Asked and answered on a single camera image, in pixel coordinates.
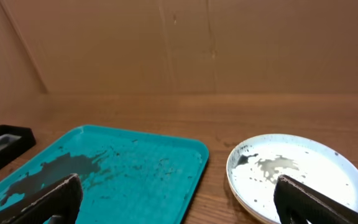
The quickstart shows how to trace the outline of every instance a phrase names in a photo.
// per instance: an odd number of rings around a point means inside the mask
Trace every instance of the wooden surface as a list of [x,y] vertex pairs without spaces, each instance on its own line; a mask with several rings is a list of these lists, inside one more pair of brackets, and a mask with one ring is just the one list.
[[51,93],[358,93],[355,0],[1,0]]
[[35,69],[0,4],[0,110],[41,91]]
[[210,160],[186,223],[256,223],[234,199],[226,159],[242,140],[267,133],[311,138],[358,168],[358,95],[53,96],[17,105],[0,124],[33,129],[37,145],[0,170],[0,181],[82,124],[203,141]]

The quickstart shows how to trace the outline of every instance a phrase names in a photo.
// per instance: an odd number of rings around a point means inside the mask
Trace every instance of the dark spot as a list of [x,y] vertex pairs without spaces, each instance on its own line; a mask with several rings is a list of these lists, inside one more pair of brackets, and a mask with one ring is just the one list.
[[249,156],[241,155],[241,156],[240,156],[240,159],[239,159],[238,162],[237,162],[236,167],[239,166],[239,165],[247,164],[247,163],[248,163],[248,158],[250,158],[250,157],[256,157],[256,156],[258,156],[257,153],[255,153],[254,155],[249,155]]
[[104,180],[112,180],[114,178],[114,175],[109,175],[106,178],[104,178]]

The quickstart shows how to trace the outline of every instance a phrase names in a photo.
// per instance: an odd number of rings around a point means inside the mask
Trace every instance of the black object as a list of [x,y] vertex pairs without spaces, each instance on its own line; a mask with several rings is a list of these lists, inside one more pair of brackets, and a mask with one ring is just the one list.
[[282,224],[358,224],[358,213],[287,175],[278,177],[274,204]]
[[78,174],[70,174],[0,211],[3,224],[75,224],[83,198]]
[[34,145],[30,128],[0,125],[0,169]]

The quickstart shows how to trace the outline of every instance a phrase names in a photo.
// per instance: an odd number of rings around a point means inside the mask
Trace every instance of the wooden table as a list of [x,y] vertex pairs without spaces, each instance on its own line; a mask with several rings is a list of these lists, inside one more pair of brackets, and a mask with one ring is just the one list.
[[0,114],[33,129],[37,145],[0,170],[0,181],[70,129],[96,124],[203,141],[210,151],[186,223],[257,223],[234,199],[226,159],[244,139],[286,133],[319,141],[358,168],[358,95],[42,95]]

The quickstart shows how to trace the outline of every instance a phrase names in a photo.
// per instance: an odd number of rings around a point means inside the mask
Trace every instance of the brown cardboard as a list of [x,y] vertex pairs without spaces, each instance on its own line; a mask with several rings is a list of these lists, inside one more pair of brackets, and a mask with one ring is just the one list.
[[40,92],[34,67],[0,5],[0,111]]
[[51,93],[358,93],[358,1],[2,4]]

